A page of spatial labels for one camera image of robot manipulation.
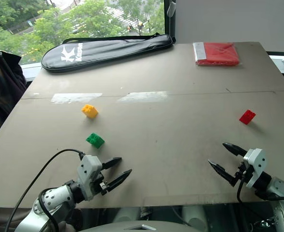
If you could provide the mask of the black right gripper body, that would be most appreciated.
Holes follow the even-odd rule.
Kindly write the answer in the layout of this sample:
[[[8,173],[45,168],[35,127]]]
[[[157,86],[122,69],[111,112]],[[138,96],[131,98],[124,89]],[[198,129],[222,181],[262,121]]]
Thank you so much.
[[[254,167],[251,165],[247,160],[243,159],[240,165],[238,166],[238,170],[235,173],[235,180],[234,180],[234,185],[238,181],[243,180],[244,183],[248,184],[250,179],[253,177],[253,172],[254,172]]]

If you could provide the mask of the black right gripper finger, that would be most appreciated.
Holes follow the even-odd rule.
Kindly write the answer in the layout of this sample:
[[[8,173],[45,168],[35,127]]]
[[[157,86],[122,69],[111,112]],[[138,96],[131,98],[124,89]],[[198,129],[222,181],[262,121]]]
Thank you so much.
[[[223,146],[235,156],[244,157],[247,154],[246,150],[244,150],[243,148],[241,148],[237,145],[230,144],[230,143],[223,143]]]
[[[208,160],[208,162],[219,176],[225,179],[231,186],[233,187],[235,186],[236,182],[238,181],[238,179],[235,176],[232,176],[229,173],[227,173],[222,166],[211,161],[210,159]]]

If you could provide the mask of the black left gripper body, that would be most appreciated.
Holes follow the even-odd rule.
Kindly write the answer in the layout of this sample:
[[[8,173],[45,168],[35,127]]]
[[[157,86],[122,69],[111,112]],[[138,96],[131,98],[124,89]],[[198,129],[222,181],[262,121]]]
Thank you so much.
[[[92,182],[91,192],[93,195],[97,195],[99,193],[105,195],[107,193],[107,185],[104,182],[104,176],[101,172],[99,172],[95,180]]]

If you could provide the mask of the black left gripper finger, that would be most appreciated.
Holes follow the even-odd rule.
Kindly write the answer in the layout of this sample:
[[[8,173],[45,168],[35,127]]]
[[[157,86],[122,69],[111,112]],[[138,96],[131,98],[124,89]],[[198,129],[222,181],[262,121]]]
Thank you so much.
[[[117,186],[122,184],[124,180],[130,175],[132,169],[122,172],[118,177],[116,177],[113,181],[107,184],[107,191],[110,192],[115,189]]]
[[[102,163],[102,170],[107,170],[107,169],[115,166],[116,164],[118,164],[121,161],[122,161],[122,157],[111,158],[111,159],[107,160],[106,162]]]

